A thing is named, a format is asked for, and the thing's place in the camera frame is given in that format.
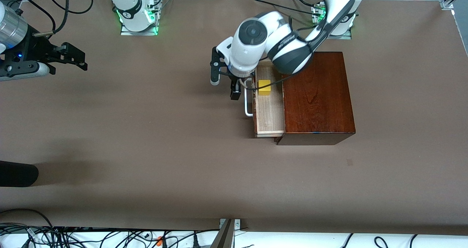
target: wooden drawer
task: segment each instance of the wooden drawer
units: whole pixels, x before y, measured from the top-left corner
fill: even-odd
[[[254,82],[282,77],[263,61]],[[278,145],[335,145],[356,133],[341,52],[314,53],[302,72],[272,86],[269,96],[253,97],[257,138],[276,138]]]
[[[281,74],[276,71],[271,61],[259,62],[255,75],[256,79],[270,80],[281,79]],[[254,129],[256,138],[277,138],[284,134],[284,102],[283,85],[281,83],[271,87],[268,96],[253,93]]]

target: table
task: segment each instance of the table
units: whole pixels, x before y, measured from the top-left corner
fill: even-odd
[[[353,39],[320,47],[344,53],[356,135],[306,147],[254,139],[229,80],[209,82],[212,47],[271,6],[171,0],[155,37],[119,36],[111,7],[95,0],[51,39],[86,52],[88,71],[57,65],[1,84],[2,160],[48,176],[1,188],[0,208],[68,226],[202,229],[233,217],[256,231],[468,234],[468,59],[437,1],[364,0]]]

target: drawer handle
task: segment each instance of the drawer handle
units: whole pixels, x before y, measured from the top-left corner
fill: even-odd
[[[252,78],[245,80],[244,81],[245,85],[247,85],[247,81],[252,81]],[[245,88],[244,88],[244,110],[245,110],[245,115],[247,115],[248,117],[254,117],[254,114],[249,113],[249,111],[247,110],[247,89]]]

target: wire bundle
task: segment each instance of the wire bundle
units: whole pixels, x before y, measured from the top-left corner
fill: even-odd
[[[134,229],[117,229],[117,230],[112,230],[110,231],[107,235],[104,236],[104,238],[100,240],[94,240],[94,241],[80,241],[74,236],[72,236],[74,233],[76,233],[79,230],[82,230],[83,228],[68,228],[68,227],[54,227],[50,220],[42,213],[36,210],[32,210],[29,208],[14,208],[12,210],[6,210],[0,212],[2,213],[10,213],[13,211],[29,211],[36,213],[40,215],[45,222],[47,223],[47,226],[28,226],[24,225],[21,223],[0,223],[0,236],[6,235],[6,234],[11,234],[11,233],[18,233],[18,232],[23,232],[26,231],[28,233],[28,239],[27,241],[23,244],[22,248],[28,248],[30,244],[33,245],[33,247],[36,247],[37,245],[47,245],[50,248],[72,248],[78,247],[78,248],[86,248],[84,245],[85,243],[100,243],[99,248],[103,248],[104,242],[108,240],[109,238],[115,237],[119,233],[122,232],[128,232],[129,234],[120,241],[120,243],[115,246],[116,248],[127,248],[127,246],[132,242],[132,241],[138,241],[140,243],[143,243],[143,245],[146,248],[154,248],[157,246],[158,243],[162,242],[164,248],[172,248],[175,246],[175,248],[179,247],[179,243],[186,238],[189,238],[191,236],[194,236],[198,233],[204,233],[204,232],[209,232],[209,231],[219,231],[217,229],[215,230],[204,230],[204,231],[196,231],[192,234],[189,234],[183,238],[177,238],[176,236],[167,236],[170,232],[172,231],[164,231],[164,234],[160,238],[153,238],[152,232],[151,236],[142,236],[142,233],[145,231],[142,230],[134,230]],[[37,235],[41,234],[42,236],[40,237],[40,241],[37,240]],[[175,238],[176,241],[172,243],[169,247],[167,247],[166,241],[169,239]]]
[[[65,6],[64,7],[62,7],[60,4],[58,4],[57,1],[52,0],[52,2],[54,2],[55,5],[57,5],[58,7],[60,7],[61,9],[64,10],[62,22],[60,23],[60,25],[57,28],[55,19],[52,17],[52,15],[49,12],[47,12],[47,10],[42,8],[40,5],[35,3],[33,0],[27,0],[27,1],[29,1],[33,6],[35,6],[37,9],[42,11],[46,16],[48,16],[48,18],[52,22],[52,30],[50,32],[48,32],[48,33],[39,33],[40,36],[48,36],[48,38],[52,37],[52,35],[58,33],[59,31],[61,31],[63,29],[63,27],[65,26],[65,23],[67,22],[68,13],[73,13],[73,14],[87,13],[92,8],[92,6],[94,4],[94,0],[91,0],[91,3],[89,4],[89,7],[86,10],[84,10],[84,11],[72,11],[72,10],[69,10],[70,0],[65,0]]]

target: wood grain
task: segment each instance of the wood grain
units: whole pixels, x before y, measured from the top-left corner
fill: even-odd
[[[355,133],[343,53],[316,52],[312,59],[283,82],[286,133]]]
[[[259,63],[254,80],[281,79],[281,75],[274,69],[270,61]],[[284,104],[283,85],[271,87],[270,95],[254,93],[254,125],[257,138],[273,138],[284,133]]]

